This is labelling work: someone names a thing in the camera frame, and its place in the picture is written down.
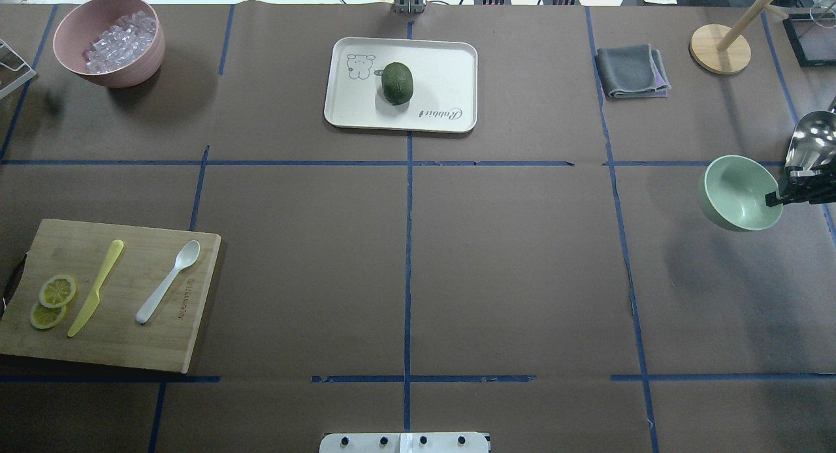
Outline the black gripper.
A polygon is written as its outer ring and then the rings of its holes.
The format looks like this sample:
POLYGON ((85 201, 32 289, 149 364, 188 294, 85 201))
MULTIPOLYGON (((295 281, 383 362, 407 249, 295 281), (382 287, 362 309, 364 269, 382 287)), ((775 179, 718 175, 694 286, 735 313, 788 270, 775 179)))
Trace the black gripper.
POLYGON ((832 203, 835 201, 835 168, 813 167, 804 170, 800 167, 786 167, 779 181, 780 193, 765 195, 768 207, 808 202, 811 205, 832 203))

